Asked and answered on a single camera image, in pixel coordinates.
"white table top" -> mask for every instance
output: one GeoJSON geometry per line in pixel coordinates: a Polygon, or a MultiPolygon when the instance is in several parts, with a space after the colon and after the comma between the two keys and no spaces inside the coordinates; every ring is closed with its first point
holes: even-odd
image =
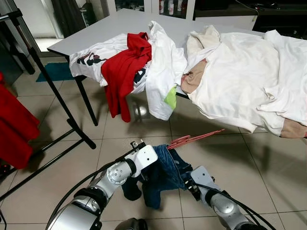
{"type": "MultiPolygon", "coordinates": [[[[122,9],[116,14],[108,16],[55,43],[54,45],[50,46],[48,50],[63,56],[69,56],[96,43],[104,42],[121,33],[149,33],[148,24],[150,21],[158,22],[164,28],[167,35],[175,42],[176,46],[183,47],[185,50],[189,32],[193,30],[200,31],[205,26],[205,24],[202,22],[122,9]]],[[[214,26],[220,33],[242,32],[253,35],[263,34],[260,32],[242,30],[231,26],[214,26]]],[[[177,92],[184,94],[180,87],[177,87],[177,92]]]]}

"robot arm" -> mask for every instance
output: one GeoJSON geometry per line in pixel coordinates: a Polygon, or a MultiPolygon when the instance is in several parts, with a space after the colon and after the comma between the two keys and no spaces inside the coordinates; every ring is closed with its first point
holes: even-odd
{"type": "Polygon", "coordinates": [[[221,191],[220,187],[214,183],[208,171],[199,166],[191,173],[192,180],[186,181],[188,190],[196,200],[201,200],[206,208],[212,208],[219,217],[221,224],[227,230],[266,230],[263,226],[258,226],[245,217],[238,204],[227,197],[212,190],[198,187],[196,184],[206,185],[221,191]]]}
{"type": "MultiPolygon", "coordinates": [[[[52,217],[47,230],[100,230],[100,216],[115,190],[129,177],[137,177],[141,170],[154,163],[158,157],[150,145],[132,143],[134,152],[122,161],[113,164],[101,175],[90,182],[87,188],[79,190],[74,199],[52,217]]],[[[227,230],[265,230],[259,228],[239,210],[236,203],[227,197],[198,187],[202,184],[221,190],[207,170],[200,166],[191,172],[192,179],[186,181],[188,190],[196,200],[201,200],[205,207],[211,207],[227,230]]]]}
{"type": "Polygon", "coordinates": [[[53,217],[47,230],[101,229],[100,216],[115,190],[130,176],[140,175],[142,169],[157,159],[158,156],[152,146],[137,148],[123,161],[113,164],[102,172],[87,188],[79,190],[74,195],[74,199],[53,217]]]}

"jeans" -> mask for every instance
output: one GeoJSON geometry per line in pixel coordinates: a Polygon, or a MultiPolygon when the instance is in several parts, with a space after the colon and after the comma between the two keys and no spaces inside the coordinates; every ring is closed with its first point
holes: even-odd
{"type": "Polygon", "coordinates": [[[178,188],[186,190],[184,182],[190,179],[193,168],[180,158],[176,150],[168,150],[167,145],[153,146],[153,149],[158,160],[143,169],[138,177],[128,178],[122,190],[128,200],[136,200],[142,195],[137,182],[142,182],[146,206],[158,209],[161,203],[160,192],[178,188]]]}

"red clothes hanger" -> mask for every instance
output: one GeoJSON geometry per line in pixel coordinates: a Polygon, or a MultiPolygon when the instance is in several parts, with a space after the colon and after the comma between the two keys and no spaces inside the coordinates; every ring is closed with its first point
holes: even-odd
{"type": "Polygon", "coordinates": [[[222,132],[224,131],[225,129],[222,128],[220,130],[216,130],[214,132],[211,132],[211,133],[206,133],[206,134],[203,134],[203,135],[200,135],[200,136],[197,136],[197,137],[193,137],[193,138],[190,138],[191,135],[187,135],[187,136],[184,136],[184,137],[181,137],[181,138],[177,138],[176,140],[173,140],[171,142],[171,144],[167,147],[168,150],[172,150],[174,148],[177,148],[177,147],[180,147],[182,145],[185,145],[185,144],[188,144],[188,143],[191,143],[191,142],[194,142],[196,140],[199,140],[199,139],[202,139],[202,138],[206,138],[208,136],[211,136],[211,135],[214,135],[216,133],[219,133],[219,132],[222,132]]]}

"black rack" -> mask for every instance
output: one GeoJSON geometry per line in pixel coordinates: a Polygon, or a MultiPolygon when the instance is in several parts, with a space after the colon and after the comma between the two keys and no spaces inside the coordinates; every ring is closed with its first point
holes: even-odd
{"type": "MultiPolygon", "coordinates": [[[[0,23],[4,23],[4,21],[6,20],[11,20],[11,22],[13,23],[13,25],[16,27],[19,35],[21,36],[23,42],[25,43],[29,54],[32,56],[33,60],[35,61],[35,63],[37,64],[38,68],[40,69],[40,71],[42,72],[42,74],[44,75],[44,77],[46,78],[46,81],[48,82],[49,86],[51,87],[52,91],[54,92],[55,96],[57,97],[58,101],[60,102],[61,106],[63,107],[63,109],[65,110],[68,119],[67,119],[67,123],[71,126],[71,130],[69,130],[68,132],[66,132],[65,134],[63,134],[62,136],[60,136],[59,138],[57,138],[56,140],[52,141],[51,143],[49,143],[48,145],[46,145],[45,147],[43,147],[42,149],[40,149],[39,151],[35,152],[31,158],[35,158],[37,155],[43,153],[45,150],[49,149],[51,146],[53,146],[54,144],[56,144],[57,142],[61,141],[63,138],[65,138],[66,136],[68,136],[69,134],[71,134],[72,132],[76,132],[81,139],[78,140],[76,143],[74,143],[73,145],[71,145],[69,148],[67,148],[66,150],[64,150],[62,153],[60,153],[58,156],[56,156],[55,158],[53,158],[51,161],[49,161],[48,163],[46,163],[44,166],[40,167],[38,170],[36,170],[34,173],[32,173],[30,176],[28,176],[27,178],[25,178],[23,181],[21,181],[20,183],[18,183],[16,186],[14,186],[13,188],[11,188],[9,191],[7,191],[5,194],[3,194],[2,196],[0,196],[0,201],[4,200],[6,197],[8,197],[10,194],[12,194],[14,191],[16,191],[17,189],[19,189],[21,186],[23,186],[25,183],[27,183],[28,181],[30,181],[32,178],[34,178],[35,176],[37,176],[38,174],[40,174],[43,170],[45,170],[47,167],[49,167],[50,165],[52,165],[53,163],[55,163],[57,160],[59,160],[61,157],[63,157],[64,155],[66,155],[68,152],[70,152],[71,150],[73,150],[75,147],[77,147],[78,145],[80,145],[82,142],[85,142],[86,144],[88,144],[88,146],[91,149],[95,149],[96,145],[95,143],[89,139],[89,137],[79,128],[77,122],[75,121],[75,119],[73,118],[71,112],[69,111],[67,105],[65,104],[63,98],[61,97],[59,91],[57,90],[57,88],[55,87],[55,85],[53,84],[50,76],[48,75],[46,69],[44,68],[39,56],[37,55],[35,49],[30,45],[30,43],[28,42],[28,40],[26,39],[18,18],[22,17],[22,13],[19,9],[17,9],[14,12],[10,12],[6,15],[0,16],[0,23]]],[[[16,171],[16,168],[12,168],[10,169],[7,173],[5,173],[4,175],[2,175],[0,177],[0,181],[2,181],[3,179],[5,179],[8,175],[12,174],[14,171],[16,171]]]]}

